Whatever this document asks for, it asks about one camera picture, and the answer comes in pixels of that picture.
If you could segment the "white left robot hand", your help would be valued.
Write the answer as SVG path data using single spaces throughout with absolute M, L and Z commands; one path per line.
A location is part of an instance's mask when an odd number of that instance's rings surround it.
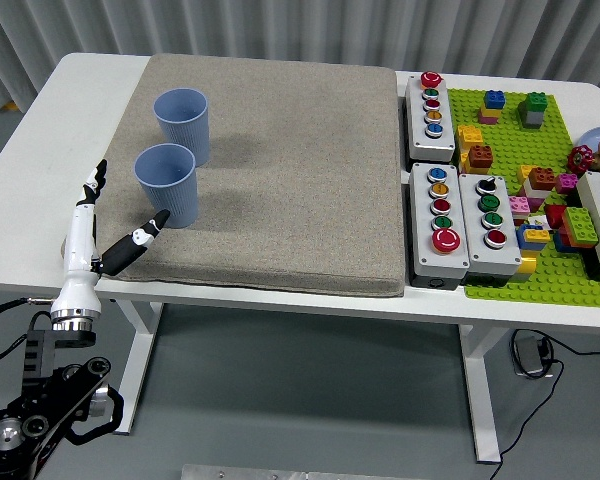
M 64 284 L 50 308 L 56 331 L 89 331 L 100 317 L 95 286 L 105 274 L 115 276 L 151 246 L 170 217 L 167 210 L 118 240 L 103 254 L 96 248 L 95 204 L 106 184 L 107 161 L 101 160 L 83 184 L 64 245 Z

